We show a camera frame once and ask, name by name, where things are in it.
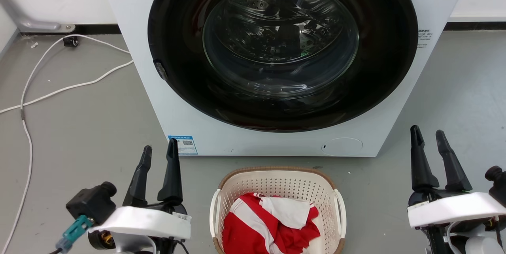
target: clothes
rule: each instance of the clothes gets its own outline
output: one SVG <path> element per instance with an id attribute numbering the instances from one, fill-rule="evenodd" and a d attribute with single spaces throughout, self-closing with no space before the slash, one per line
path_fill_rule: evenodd
<path id="1" fill-rule="evenodd" d="M 224 219 L 223 250 L 226 254 L 301 254 L 309 241 L 320 236 L 312 221 L 316 217 L 318 209 L 309 202 L 244 194 Z M 290 228 L 282 221 L 293 226 L 302 221 L 304 226 Z"/>

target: basket handle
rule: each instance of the basket handle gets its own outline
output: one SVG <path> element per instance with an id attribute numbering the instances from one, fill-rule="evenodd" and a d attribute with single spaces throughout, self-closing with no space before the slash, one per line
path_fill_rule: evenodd
<path id="1" fill-rule="evenodd" d="M 341 224 L 341 238 L 345 238 L 346 235 L 346 208 L 345 201 L 343 200 L 343 196 L 337 190 L 334 190 L 338 199 L 339 209 L 336 210 L 338 217 L 340 218 Z"/>
<path id="2" fill-rule="evenodd" d="M 220 194 L 220 189 L 217 189 L 215 194 L 213 195 L 213 198 L 211 199 L 211 208 L 209 210 L 209 230 L 211 232 L 211 237 L 216 237 L 215 232 L 215 214 L 216 214 L 216 201 L 218 198 L 218 195 Z"/>

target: white plastic basket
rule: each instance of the white plastic basket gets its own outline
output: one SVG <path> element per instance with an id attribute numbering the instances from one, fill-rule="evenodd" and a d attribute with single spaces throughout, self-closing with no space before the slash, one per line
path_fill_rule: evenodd
<path id="1" fill-rule="evenodd" d="M 249 192 L 312 202 L 318 208 L 322 223 L 317 224 L 321 237 L 315 239 L 319 239 L 321 246 L 312 247 L 311 242 L 313 251 L 310 250 L 310 254 L 340 254 L 343 250 L 346 209 L 343 197 L 332 180 L 315 169 L 276 166 L 242 168 L 223 178 L 209 212 L 210 232 L 219 254 L 225 254 L 221 236 L 223 220 L 235 199 Z"/>

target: teal cable connector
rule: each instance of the teal cable connector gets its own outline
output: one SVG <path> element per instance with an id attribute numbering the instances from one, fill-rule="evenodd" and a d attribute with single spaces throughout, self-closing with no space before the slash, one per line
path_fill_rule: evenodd
<path id="1" fill-rule="evenodd" d="M 80 238 L 86 231 L 92 227 L 93 222 L 84 215 L 77 218 L 74 223 L 63 233 L 63 237 L 56 243 L 56 249 L 61 248 L 61 252 L 66 254 L 72 248 L 74 242 Z"/>

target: brown basket rim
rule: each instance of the brown basket rim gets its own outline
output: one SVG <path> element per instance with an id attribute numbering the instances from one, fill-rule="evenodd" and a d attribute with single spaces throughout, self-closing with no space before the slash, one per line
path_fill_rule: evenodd
<path id="1" fill-rule="evenodd" d="M 240 174 L 240 173 L 246 173 L 246 172 L 252 172 L 252 171 L 300 171 L 300 172 L 308 172 L 308 173 L 314 173 L 316 175 L 320 175 L 323 177 L 327 182 L 330 184 L 332 189 L 336 190 L 337 187 L 335 186 L 334 182 L 327 176 L 327 174 L 318 171 L 313 168 L 305 168 L 305 167 L 294 167 L 294 166 L 260 166 L 260 167 L 245 167 L 245 168 L 239 168 L 236 169 L 230 173 L 228 173 L 223 180 L 218 185 L 218 189 L 222 189 L 225 183 L 232 178 L 234 175 Z M 220 243 L 218 242 L 218 239 L 216 237 L 213 238 L 213 244 L 215 245 L 216 251 L 218 254 L 225 254 L 225 251 L 220 246 Z M 336 251 L 334 254 L 341 254 L 343 251 L 343 248 L 345 246 L 345 238 L 340 238 L 338 243 L 338 248 L 336 248 Z"/>

